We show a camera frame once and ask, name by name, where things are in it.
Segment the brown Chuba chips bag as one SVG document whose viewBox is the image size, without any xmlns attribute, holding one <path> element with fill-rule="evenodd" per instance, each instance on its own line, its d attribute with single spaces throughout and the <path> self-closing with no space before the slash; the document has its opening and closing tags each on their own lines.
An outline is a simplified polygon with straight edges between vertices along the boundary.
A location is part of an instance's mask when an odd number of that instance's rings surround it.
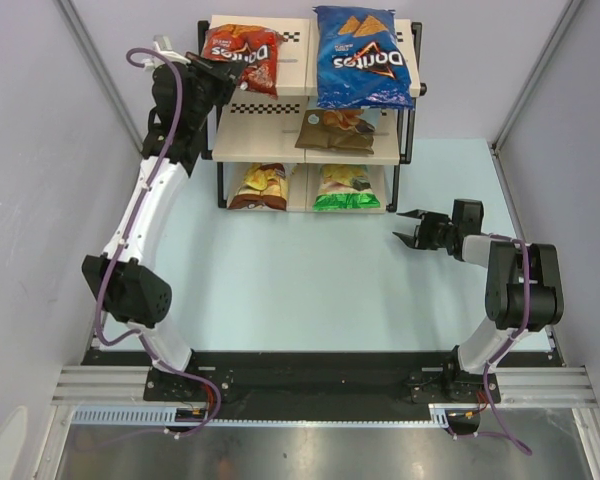
<svg viewBox="0 0 600 480">
<path fill-rule="evenodd" d="M 281 163 L 252 163 L 242 175 L 228 208 L 286 211 L 289 196 L 287 171 Z"/>
</svg>

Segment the light blue brown chips bag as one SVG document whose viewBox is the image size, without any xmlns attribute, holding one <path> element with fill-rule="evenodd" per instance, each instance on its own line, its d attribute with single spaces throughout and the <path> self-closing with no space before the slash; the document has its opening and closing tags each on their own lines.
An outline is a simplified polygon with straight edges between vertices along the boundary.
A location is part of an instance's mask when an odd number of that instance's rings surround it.
<svg viewBox="0 0 600 480">
<path fill-rule="evenodd" d="M 372 154 L 379 117 L 375 109 L 308 109 L 295 147 Z"/>
</svg>

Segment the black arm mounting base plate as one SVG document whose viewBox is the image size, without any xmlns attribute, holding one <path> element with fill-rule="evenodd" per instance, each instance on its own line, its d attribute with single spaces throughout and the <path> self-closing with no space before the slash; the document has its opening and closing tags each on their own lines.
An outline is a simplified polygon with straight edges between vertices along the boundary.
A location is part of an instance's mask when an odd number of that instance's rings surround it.
<svg viewBox="0 0 600 480">
<path fill-rule="evenodd" d="M 182 419 L 217 405 L 220 420 L 414 421 L 425 419 L 432 403 L 498 401 L 504 384 L 501 373 L 461 372 L 449 352 L 198 352 L 186 371 L 219 389 L 213 402 L 210 388 L 159 371 L 139 351 L 90 351 L 82 363 L 145 368 L 140 399 L 179 404 Z"/>
</svg>

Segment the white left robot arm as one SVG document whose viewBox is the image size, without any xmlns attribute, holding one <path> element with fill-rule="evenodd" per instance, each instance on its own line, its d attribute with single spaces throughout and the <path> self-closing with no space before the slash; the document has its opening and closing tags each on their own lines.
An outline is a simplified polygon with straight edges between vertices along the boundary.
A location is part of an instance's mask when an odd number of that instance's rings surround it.
<svg viewBox="0 0 600 480">
<path fill-rule="evenodd" d="M 177 398 L 194 397 L 200 374 L 188 367 L 192 350 L 169 318 L 172 288 L 154 270 L 157 247 L 171 208 L 207 148 L 207 119 L 226 105 L 241 79 L 244 61 L 205 59 L 188 53 L 143 49 L 140 67 L 152 73 L 154 106 L 136 184 L 103 252 L 84 258 L 82 274 L 96 300 L 100 343 L 139 338 L 153 365 L 165 372 Z"/>
</svg>

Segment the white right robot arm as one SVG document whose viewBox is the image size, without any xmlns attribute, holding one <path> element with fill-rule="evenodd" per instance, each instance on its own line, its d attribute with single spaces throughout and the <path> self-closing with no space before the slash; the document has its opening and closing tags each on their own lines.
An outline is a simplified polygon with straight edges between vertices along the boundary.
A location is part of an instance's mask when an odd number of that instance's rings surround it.
<svg viewBox="0 0 600 480">
<path fill-rule="evenodd" d="M 422 209 L 400 215 L 419 221 L 413 234 L 395 234 L 408 248 L 443 249 L 455 260 L 487 272 L 485 319 L 454 347 L 439 375 L 417 374 L 410 388 L 422 392 L 431 386 L 436 397 L 452 402 L 484 398 L 495 382 L 497 365 L 513 346 L 562 319 L 557 248 L 484 233 L 484 205 L 478 200 L 456 199 L 450 215 Z"/>
</svg>

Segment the green Chuba cassava chips bag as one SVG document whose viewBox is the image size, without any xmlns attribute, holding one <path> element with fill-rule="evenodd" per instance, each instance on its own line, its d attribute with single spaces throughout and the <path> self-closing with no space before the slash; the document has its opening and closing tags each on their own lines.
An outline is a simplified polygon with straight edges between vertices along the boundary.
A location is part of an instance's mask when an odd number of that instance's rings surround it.
<svg viewBox="0 0 600 480">
<path fill-rule="evenodd" d="M 314 211 L 368 210 L 381 206 L 366 165 L 324 164 L 319 169 L 319 178 Z"/>
</svg>

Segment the red Doritos bag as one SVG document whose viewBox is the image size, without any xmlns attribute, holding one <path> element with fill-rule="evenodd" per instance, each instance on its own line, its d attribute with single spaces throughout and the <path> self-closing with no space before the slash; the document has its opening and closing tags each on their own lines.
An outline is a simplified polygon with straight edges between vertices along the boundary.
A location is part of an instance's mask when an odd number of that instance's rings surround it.
<svg viewBox="0 0 600 480">
<path fill-rule="evenodd" d="M 246 90 L 278 97 L 278 54 L 285 42 L 276 30 L 258 25 L 224 24 L 205 35 L 202 56 L 206 59 L 246 64 L 240 84 Z"/>
</svg>

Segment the blue Doritos bag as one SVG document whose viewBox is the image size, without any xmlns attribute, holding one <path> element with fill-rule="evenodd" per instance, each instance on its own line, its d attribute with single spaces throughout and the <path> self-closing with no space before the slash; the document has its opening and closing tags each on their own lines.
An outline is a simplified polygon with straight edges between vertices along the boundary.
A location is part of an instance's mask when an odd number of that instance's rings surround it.
<svg viewBox="0 0 600 480">
<path fill-rule="evenodd" d="M 319 32 L 317 105 L 322 109 L 411 109 L 411 75 L 399 50 L 395 12 L 314 8 Z"/>
</svg>

